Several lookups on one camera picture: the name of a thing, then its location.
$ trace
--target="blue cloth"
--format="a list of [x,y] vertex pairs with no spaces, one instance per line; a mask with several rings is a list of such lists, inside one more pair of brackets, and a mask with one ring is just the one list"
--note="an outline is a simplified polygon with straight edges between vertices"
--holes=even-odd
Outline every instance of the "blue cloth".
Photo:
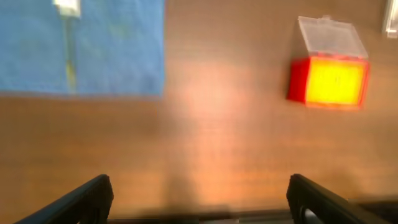
[[[76,92],[161,95],[165,0],[81,0],[72,20]],[[0,1],[0,91],[71,93],[52,0]]]

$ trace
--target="yellow label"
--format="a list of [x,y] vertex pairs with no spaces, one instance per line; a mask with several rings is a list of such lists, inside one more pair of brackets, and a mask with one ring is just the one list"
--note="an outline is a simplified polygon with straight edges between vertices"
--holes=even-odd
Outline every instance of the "yellow label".
[[313,58],[307,82],[310,103],[358,104],[364,78],[364,64]]

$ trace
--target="clear plastic lid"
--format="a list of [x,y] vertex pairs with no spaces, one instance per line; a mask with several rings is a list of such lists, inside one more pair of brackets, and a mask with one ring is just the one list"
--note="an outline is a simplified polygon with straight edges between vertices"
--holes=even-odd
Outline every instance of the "clear plastic lid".
[[336,22],[329,17],[314,19],[302,16],[298,17],[298,24],[310,55],[368,57],[352,24]]

